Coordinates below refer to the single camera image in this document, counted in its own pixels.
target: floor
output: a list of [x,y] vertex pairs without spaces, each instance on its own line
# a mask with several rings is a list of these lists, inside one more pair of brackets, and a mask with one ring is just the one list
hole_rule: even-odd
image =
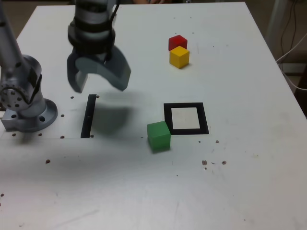
[[[271,11],[274,6],[275,0],[246,0],[246,4],[260,30],[262,35],[266,34],[266,29],[270,20]],[[291,0],[288,0],[288,9],[291,6]],[[193,0],[192,2],[212,2],[209,0]],[[27,23],[31,14],[35,10],[38,5],[67,5],[68,1],[4,1],[3,7],[5,13],[7,14],[10,23],[12,25],[14,34],[16,37],[20,34],[23,27]],[[295,42],[297,43],[301,37],[307,32],[307,0],[299,0],[299,3],[296,7],[296,20],[297,20],[297,30]],[[290,11],[287,10],[283,25],[279,32],[279,40],[276,41],[276,47],[273,50],[273,56],[275,59],[282,55],[282,51],[280,48],[280,36],[283,32],[283,29],[288,21]],[[289,47],[291,44],[292,36],[294,31],[294,20],[292,19],[289,24],[288,31],[284,34],[284,44],[286,47]],[[288,63],[306,63],[307,60],[307,39],[300,45],[298,49],[296,49],[293,53],[291,53],[287,61]],[[295,84],[298,84],[298,77],[291,77]]]

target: metal cylinder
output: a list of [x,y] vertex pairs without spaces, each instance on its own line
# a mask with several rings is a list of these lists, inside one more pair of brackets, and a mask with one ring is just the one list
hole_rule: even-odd
[[0,65],[5,68],[15,68],[24,64],[16,38],[3,12],[0,0]]

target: black bar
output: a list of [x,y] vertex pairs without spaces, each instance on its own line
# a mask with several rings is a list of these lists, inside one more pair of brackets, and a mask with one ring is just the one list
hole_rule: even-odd
[[96,103],[96,94],[88,95],[83,126],[81,131],[81,138],[90,138],[92,121],[95,110],[95,103]]

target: white table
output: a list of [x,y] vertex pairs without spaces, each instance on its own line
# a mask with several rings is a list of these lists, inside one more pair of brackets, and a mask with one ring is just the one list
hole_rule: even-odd
[[[0,229],[307,228],[307,122],[244,3],[121,6],[124,92],[94,75],[82,94],[69,86],[73,14],[38,7],[18,38],[65,116],[40,137],[1,128]],[[182,70],[168,63],[175,34],[188,39]],[[81,139],[90,93],[94,138]],[[210,134],[172,136],[170,151],[152,154],[146,125],[174,102],[203,102]]]

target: wooden block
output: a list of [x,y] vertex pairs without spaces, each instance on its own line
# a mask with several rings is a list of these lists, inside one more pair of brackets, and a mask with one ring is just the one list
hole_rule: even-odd
[[178,46],[169,52],[169,63],[181,69],[189,63],[190,52]]
[[181,46],[185,49],[188,47],[188,41],[184,37],[177,35],[175,37],[171,37],[168,40],[168,51],[175,49],[176,47]]

